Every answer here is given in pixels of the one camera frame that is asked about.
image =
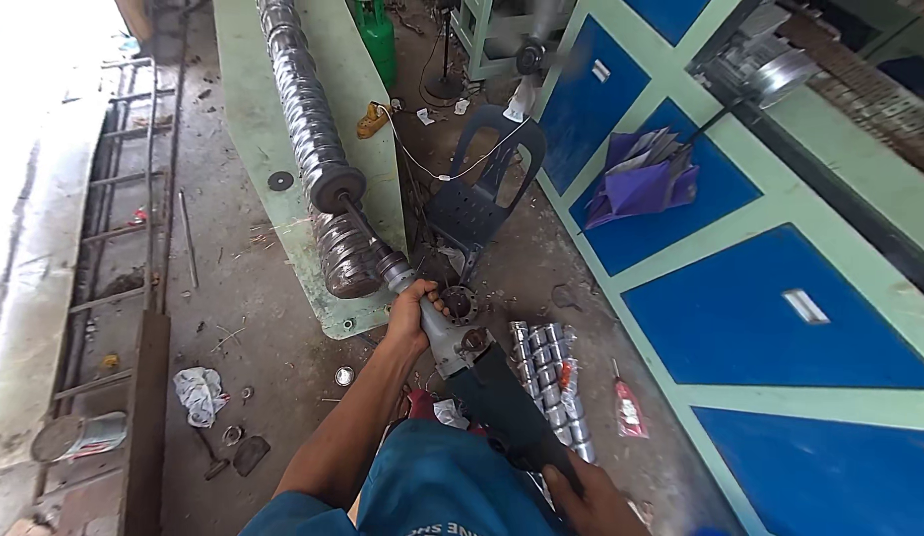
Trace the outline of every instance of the gray plastic chair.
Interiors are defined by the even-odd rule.
[[[494,145],[518,128],[517,132],[485,159],[485,168],[478,180],[471,186],[468,186],[462,177],[449,181],[426,203],[426,219],[432,229],[465,255],[465,267],[459,276],[460,285],[468,281],[482,250],[489,245],[495,233],[515,210],[518,201],[538,173],[542,160],[545,159],[545,134],[541,127],[533,119],[518,127],[519,123],[502,116],[504,111],[505,108],[502,106],[480,106],[459,136],[456,155],[449,169],[450,177],[458,175],[461,171],[468,143],[478,129],[495,129],[498,137],[492,142]],[[512,203],[508,207],[502,207],[496,202],[498,187],[519,145],[528,150],[531,162]]]

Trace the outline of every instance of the power cord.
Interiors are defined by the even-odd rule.
[[[492,147],[492,149],[491,149],[489,152],[486,152],[479,160],[476,160],[474,164],[468,166],[468,169],[467,169],[466,171],[464,171],[464,172],[458,174],[458,175],[455,176],[455,177],[449,177],[448,175],[433,175],[431,171],[429,171],[428,169],[426,169],[426,166],[423,166],[422,164],[420,164],[419,161],[415,159],[415,156],[412,156],[412,153],[411,153],[411,152],[408,152],[408,149],[406,148],[406,144],[403,143],[402,139],[399,137],[399,133],[398,133],[397,130],[396,130],[396,124],[393,122],[393,116],[390,115],[390,111],[387,110],[385,106],[378,106],[378,107],[377,107],[377,110],[378,110],[379,112],[384,112],[384,113],[386,114],[386,117],[388,117],[388,118],[390,119],[390,124],[393,126],[393,134],[396,136],[396,140],[399,142],[399,145],[402,145],[403,151],[406,152],[406,155],[408,156],[409,160],[412,160],[412,163],[414,163],[415,165],[419,166],[419,168],[421,168],[422,171],[428,173],[428,174],[429,174],[429,177],[436,178],[436,179],[442,180],[442,181],[455,180],[456,178],[462,177],[462,176],[464,176],[465,174],[467,174],[468,172],[470,172],[471,170],[473,170],[473,169],[475,168],[475,166],[477,166],[478,164],[480,164],[480,163],[482,162],[482,160],[488,158],[488,157],[489,157],[489,154],[492,154],[493,152],[495,152],[496,149],[498,149],[499,147],[501,147],[502,144],[505,143],[505,140],[507,140],[508,138],[512,137],[512,134],[515,134],[516,132],[518,132],[518,129],[522,128],[522,126],[523,126],[525,123],[527,123],[527,122],[529,122],[529,121],[531,120],[531,117],[530,117],[530,116],[525,117],[525,120],[522,121],[521,123],[518,123],[518,126],[517,126],[514,130],[512,130],[510,133],[508,133],[503,139],[498,140],[498,143],[496,143],[495,146]]]

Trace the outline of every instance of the red packet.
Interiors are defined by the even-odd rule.
[[[614,394],[617,396],[617,435],[628,438],[647,438],[647,429],[641,418],[640,404],[637,403],[631,387],[614,380]]]

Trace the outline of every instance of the green gas cylinder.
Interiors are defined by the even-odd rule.
[[[396,34],[383,0],[352,0],[352,18],[383,85],[391,88],[396,83]]]

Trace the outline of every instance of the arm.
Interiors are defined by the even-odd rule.
[[[443,309],[435,281],[420,279],[393,302],[386,336],[346,395],[293,455],[274,495],[299,491],[349,509],[373,464],[390,414],[429,339],[419,327],[419,300]]]

